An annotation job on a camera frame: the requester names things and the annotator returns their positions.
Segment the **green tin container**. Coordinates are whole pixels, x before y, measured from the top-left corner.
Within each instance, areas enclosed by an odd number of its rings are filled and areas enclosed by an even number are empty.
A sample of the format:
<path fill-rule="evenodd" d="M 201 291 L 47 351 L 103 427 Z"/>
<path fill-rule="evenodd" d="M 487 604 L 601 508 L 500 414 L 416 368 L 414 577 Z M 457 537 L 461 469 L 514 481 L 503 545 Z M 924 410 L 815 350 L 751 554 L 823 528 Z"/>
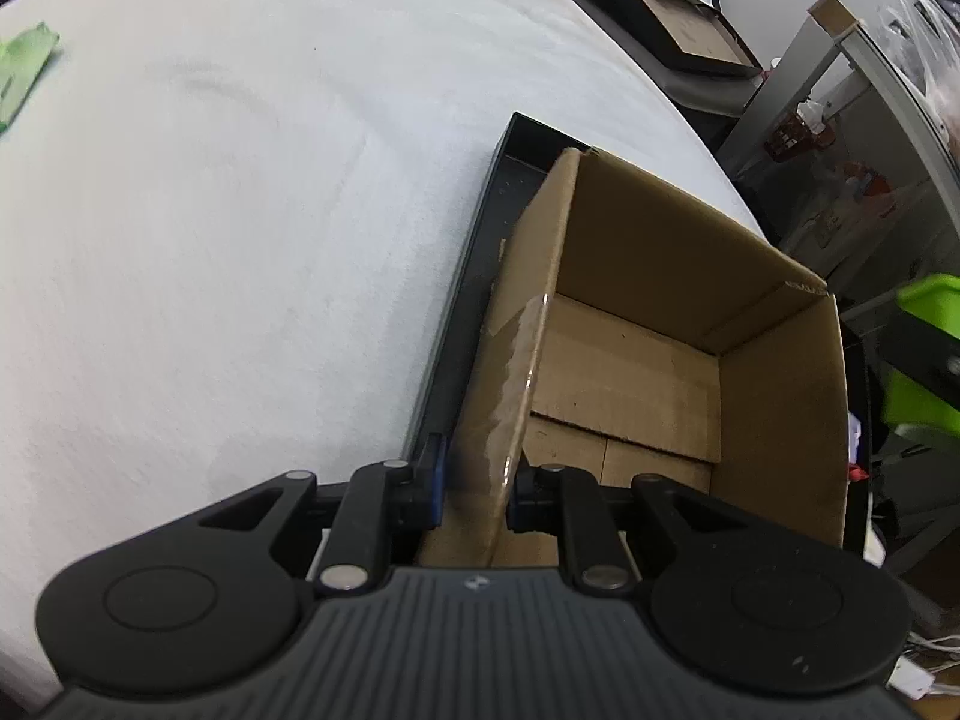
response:
<path fill-rule="evenodd" d="M 877 351 L 889 366 L 887 426 L 958 454 L 958 278 L 937 273 L 900 289 Z"/>

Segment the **white cloth tablecover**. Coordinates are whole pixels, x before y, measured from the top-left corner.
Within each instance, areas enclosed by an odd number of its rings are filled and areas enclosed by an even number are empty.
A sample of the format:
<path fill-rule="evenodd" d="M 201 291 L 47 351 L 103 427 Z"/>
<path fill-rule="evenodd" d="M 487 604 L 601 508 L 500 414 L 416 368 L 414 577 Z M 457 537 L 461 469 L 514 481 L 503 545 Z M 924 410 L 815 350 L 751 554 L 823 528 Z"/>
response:
<path fill-rule="evenodd" d="M 2 686 L 60 569 L 288 468 L 402 454 L 514 112 L 750 211 L 571 0 L 13 0 L 57 54 L 2 138 Z"/>

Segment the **black curved desk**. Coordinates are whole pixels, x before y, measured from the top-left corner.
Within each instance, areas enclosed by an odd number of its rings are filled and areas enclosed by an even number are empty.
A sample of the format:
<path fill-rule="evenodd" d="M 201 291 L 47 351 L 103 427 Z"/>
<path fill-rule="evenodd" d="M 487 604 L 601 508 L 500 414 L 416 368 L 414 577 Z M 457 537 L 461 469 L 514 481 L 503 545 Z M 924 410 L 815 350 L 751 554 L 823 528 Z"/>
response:
<path fill-rule="evenodd" d="M 931 177 L 953 229 L 958 229 L 958 163 L 946 137 L 918 91 L 841 0 L 817 0 L 807 10 L 804 25 L 781 62 L 770 71 L 721 143 L 716 160 L 722 169 L 729 176 L 737 176 L 748 156 L 809 96 L 840 55 L 866 78 L 867 85 L 877 91 L 895 117 Z"/>

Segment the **green tissue packet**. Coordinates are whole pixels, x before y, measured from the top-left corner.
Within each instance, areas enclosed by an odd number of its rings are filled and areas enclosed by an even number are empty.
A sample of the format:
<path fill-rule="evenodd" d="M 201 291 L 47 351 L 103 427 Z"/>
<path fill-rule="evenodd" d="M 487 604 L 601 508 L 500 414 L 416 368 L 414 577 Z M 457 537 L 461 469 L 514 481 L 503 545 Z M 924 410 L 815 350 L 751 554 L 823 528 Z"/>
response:
<path fill-rule="evenodd" d="M 2 44 L 0 132 L 13 124 L 59 41 L 57 32 L 39 23 Z"/>

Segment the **clear plastic bag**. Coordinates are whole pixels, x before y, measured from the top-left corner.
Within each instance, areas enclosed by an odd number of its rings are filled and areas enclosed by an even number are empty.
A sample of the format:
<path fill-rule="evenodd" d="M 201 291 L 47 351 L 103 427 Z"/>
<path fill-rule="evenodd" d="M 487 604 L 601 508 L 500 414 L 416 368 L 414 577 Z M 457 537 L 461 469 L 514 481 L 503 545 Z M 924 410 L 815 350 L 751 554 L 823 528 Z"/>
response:
<path fill-rule="evenodd" d="M 880 12 L 885 52 L 958 151 L 958 0 L 896 0 Z"/>

